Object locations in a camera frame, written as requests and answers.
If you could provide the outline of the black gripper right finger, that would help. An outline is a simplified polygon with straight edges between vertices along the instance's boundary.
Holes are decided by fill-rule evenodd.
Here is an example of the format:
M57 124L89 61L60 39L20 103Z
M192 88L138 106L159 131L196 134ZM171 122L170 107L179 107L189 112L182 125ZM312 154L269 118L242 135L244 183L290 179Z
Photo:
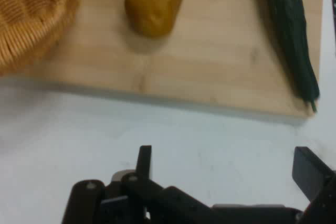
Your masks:
M292 178L309 200L298 223L335 223L335 171L308 147L297 146Z

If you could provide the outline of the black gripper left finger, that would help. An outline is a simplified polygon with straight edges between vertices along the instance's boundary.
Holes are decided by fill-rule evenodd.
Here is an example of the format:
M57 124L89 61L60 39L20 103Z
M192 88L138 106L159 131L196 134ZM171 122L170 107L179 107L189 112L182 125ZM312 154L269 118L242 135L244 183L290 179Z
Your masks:
M63 223L209 223L210 208L175 187L150 180L152 147L139 149L135 171L118 182L76 183Z

